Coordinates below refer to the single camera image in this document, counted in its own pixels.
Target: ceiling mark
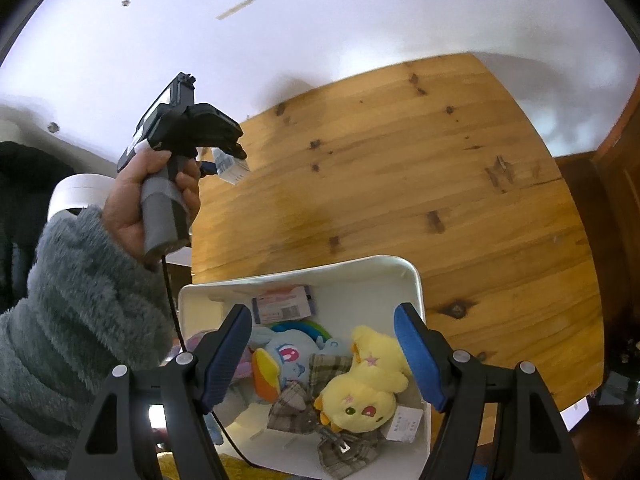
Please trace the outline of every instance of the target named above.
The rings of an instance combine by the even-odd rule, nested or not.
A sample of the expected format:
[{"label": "ceiling mark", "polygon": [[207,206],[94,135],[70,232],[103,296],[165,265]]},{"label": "ceiling mark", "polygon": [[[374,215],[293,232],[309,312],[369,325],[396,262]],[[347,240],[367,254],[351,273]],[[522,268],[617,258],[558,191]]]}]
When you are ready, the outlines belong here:
[{"label": "ceiling mark", "polygon": [[233,6],[230,9],[225,10],[225,12],[223,12],[222,14],[219,14],[218,16],[216,16],[216,19],[224,20],[225,18],[228,18],[232,14],[235,14],[236,12],[238,12],[238,10],[242,10],[247,6],[250,6],[254,1],[255,0],[245,0],[244,2],[240,2],[236,6]]}]

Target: gray fleece jacket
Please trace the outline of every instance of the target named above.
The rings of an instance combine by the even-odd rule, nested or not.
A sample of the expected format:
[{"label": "gray fleece jacket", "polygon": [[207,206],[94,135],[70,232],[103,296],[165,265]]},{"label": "gray fleece jacket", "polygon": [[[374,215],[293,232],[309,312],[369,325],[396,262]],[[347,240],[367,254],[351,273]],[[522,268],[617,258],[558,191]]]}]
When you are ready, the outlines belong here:
[{"label": "gray fleece jacket", "polygon": [[0,316],[0,424],[38,480],[63,479],[117,364],[158,366],[173,334],[162,276],[116,245],[100,210],[44,229],[28,296]]}]

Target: black cable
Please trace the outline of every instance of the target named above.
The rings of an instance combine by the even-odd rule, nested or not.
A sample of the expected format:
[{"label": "black cable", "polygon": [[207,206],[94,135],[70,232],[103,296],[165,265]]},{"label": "black cable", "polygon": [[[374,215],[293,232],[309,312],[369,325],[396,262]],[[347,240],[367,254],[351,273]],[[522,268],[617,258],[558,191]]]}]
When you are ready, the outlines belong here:
[{"label": "black cable", "polygon": [[[167,269],[166,259],[164,256],[162,257],[162,274],[164,275],[164,286],[166,287],[166,295],[167,295],[167,298],[169,299],[171,316],[174,318],[175,332],[177,333],[178,339],[180,340],[180,346],[182,347],[182,351],[186,352],[187,347],[184,344],[184,338],[182,337],[182,330],[180,330],[180,321],[178,320],[178,313],[175,310],[174,295],[171,292],[171,281],[169,280],[169,270]],[[242,458],[242,460],[244,460],[246,464],[251,467],[255,467],[257,469],[265,469],[261,465],[254,464],[253,462],[251,462],[251,460],[245,457],[242,451],[238,449],[238,446],[236,446],[236,443],[233,441],[233,439],[231,439],[229,434],[226,432],[225,427],[222,425],[222,423],[220,423],[220,419],[218,418],[218,416],[213,411],[211,412],[211,415],[213,415],[213,418],[216,420],[218,427],[220,428],[222,433],[225,434],[226,439],[229,441],[229,444],[231,444],[231,446],[236,450],[236,453],[238,453],[240,458]]]},{"label": "black cable", "polygon": [[166,287],[166,295],[169,299],[169,307],[171,308],[171,316],[174,318],[175,333],[180,340],[180,346],[183,352],[187,351],[187,346],[184,344],[184,338],[182,337],[182,330],[180,330],[180,321],[178,320],[178,313],[175,309],[174,295],[171,292],[171,281],[169,281],[169,270],[166,268],[166,259],[162,257],[162,274],[164,274],[164,286]]},{"label": "black cable", "polygon": [[231,444],[231,446],[236,450],[236,453],[238,453],[240,458],[242,460],[244,460],[244,462],[247,465],[249,465],[251,467],[255,467],[256,469],[266,469],[265,467],[262,467],[261,465],[254,464],[253,462],[251,462],[251,460],[249,460],[247,457],[245,457],[244,454],[242,453],[242,451],[240,451],[238,449],[238,446],[236,446],[236,443],[231,439],[229,434],[226,432],[225,427],[222,425],[222,423],[220,423],[220,419],[218,418],[218,416],[216,415],[216,413],[213,410],[211,411],[211,415],[213,415],[213,418],[216,419],[216,423],[218,424],[218,427],[220,428],[220,430],[222,430],[222,433],[225,434],[225,437],[229,441],[229,444]]}]

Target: plaid cloth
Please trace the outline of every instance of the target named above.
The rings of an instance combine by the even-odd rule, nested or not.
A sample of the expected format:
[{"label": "plaid cloth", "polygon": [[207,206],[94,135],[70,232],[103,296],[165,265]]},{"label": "plaid cloth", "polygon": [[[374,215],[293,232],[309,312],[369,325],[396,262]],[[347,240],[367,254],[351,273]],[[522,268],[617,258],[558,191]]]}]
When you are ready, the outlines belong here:
[{"label": "plaid cloth", "polygon": [[[309,358],[309,392],[301,383],[287,383],[269,410],[267,428],[287,433],[313,433],[313,425],[308,423],[310,411],[317,416],[312,407],[313,399],[331,379],[348,372],[351,361],[351,357],[313,354]],[[378,430],[369,433],[342,431],[340,436],[351,447],[346,453],[326,438],[318,445],[320,464],[335,480],[342,480],[373,462],[379,454],[378,443],[383,439]]]},{"label": "plaid cloth", "polygon": [[353,357],[311,354],[309,357],[309,394],[312,399],[320,395],[335,376],[351,369]]},{"label": "plaid cloth", "polygon": [[307,408],[311,402],[312,399],[302,384],[296,381],[287,383],[269,410],[267,428],[287,433],[313,433],[313,429],[306,424]]},{"label": "plaid cloth", "polygon": [[351,447],[346,453],[325,438],[318,445],[320,464],[335,480],[347,478],[377,459],[380,454],[378,443],[383,439],[378,430],[368,433],[341,431],[340,436]]}]

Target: white storage box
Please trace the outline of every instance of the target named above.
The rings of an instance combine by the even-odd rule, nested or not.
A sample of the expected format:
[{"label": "white storage box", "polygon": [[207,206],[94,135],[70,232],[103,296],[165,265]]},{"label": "white storage box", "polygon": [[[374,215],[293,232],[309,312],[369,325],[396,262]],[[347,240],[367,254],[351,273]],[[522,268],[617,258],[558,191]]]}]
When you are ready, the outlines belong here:
[{"label": "white storage box", "polygon": [[[286,285],[311,287],[317,311],[311,319],[333,337],[349,340],[351,330],[360,324],[394,335],[394,309],[403,301],[410,301],[424,319],[417,269],[396,256],[370,256],[311,269],[185,286],[178,298],[182,332],[188,338],[201,330],[217,329],[235,303],[250,307],[256,295]],[[399,396],[399,402],[420,406],[413,381]],[[226,428],[236,446],[261,466],[330,480],[318,461],[320,436],[267,430],[269,409],[270,405],[252,404]],[[348,478],[417,479],[429,454],[430,434],[431,410],[425,404],[425,416],[414,442],[382,441],[378,459]],[[236,455],[228,442],[218,452]]]}]

